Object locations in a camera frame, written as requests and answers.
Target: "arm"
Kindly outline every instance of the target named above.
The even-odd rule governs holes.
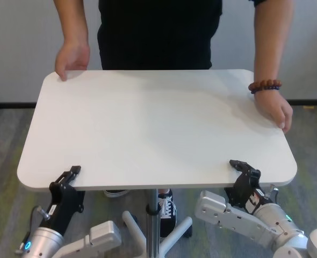
[[[292,14],[292,0],[267,0],[256,7],[254,81],[277,78]]]
[[[86,70],[89,63],[88,28],[83,0],[54,0],[64,36],[57,54],[55,71],[63,81],[66,70]]]
[[[83,0],[54,0],[60,17],[64,41],[88,44],[88,29]]]
[[[254,80],[276,79],[293,14],[293,0],[266,0],[255,9]],[[277,90],[255,93],[258,105],[272,115],[286,133],[292,123],[292,108]]]

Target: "white wall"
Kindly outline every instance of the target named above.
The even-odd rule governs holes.
[[[89,25],[89,69],[100,69],[97,0],[85,0]],[[224,0],[212,40],[213,69],[253,69],[254,8],[247,0]],[[0,102],[35,102],[44,77],[53,71],[62,44],[51,0],[0,0]],[[317,1],[297,0],[280,78],[287,98],[317,98]]]

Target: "metal table pole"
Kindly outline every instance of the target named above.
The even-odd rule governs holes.
[[[147,205],[147,257],[157,258],[160,247],[160,206],[158,190],[150,189],[148,192]]]

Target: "person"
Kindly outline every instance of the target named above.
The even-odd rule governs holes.
[[[255,6],[254,81],[275,80],[290,29],[293,0],[252,0]],[[83,0],[54,0],[64,36],[55,71],[86,70],[90,57]],[[98,43],[104,70],[210,69],[211,38],[222,14],[222,0],[99,0]],[[286,133],[292,108],[278,90],[255,93],[258,106]],[[105,191],[109,197],[125,190]],[[161,237],[176,225],[170,189],[159,190]]]

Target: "white table foot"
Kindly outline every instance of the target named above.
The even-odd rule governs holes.
[[[123,212],[123,221],[125,222],[130,235],[134,238],[136,243],[141,248],[142,254],[136,258],[146,258],[147,257],[147,243],[146,237],[142,233],[142,230],[137,225],[136,221],[133,219],[131,213],[128,211]]]
[[[164,258],[172,246],[182,237],[182,235],[192,226],[192,218],[185,218],[160,244],[160,258]]]
[[[133,219],[132,215],[128,211],[123,212],[123,221],[125,222],[130,235],[134,238],[136,243],[141,248],[142,254],[135,258],[146,258],[147,257],[147,247],[146,247],[146,237],[140,230],[139,226]],[[181,236],[189,229],[192,225],[192,218],[185,218],[160,244],[160,253],[158,258],[164,258],[167,252],[172,248],[172,246],[181,238]]]

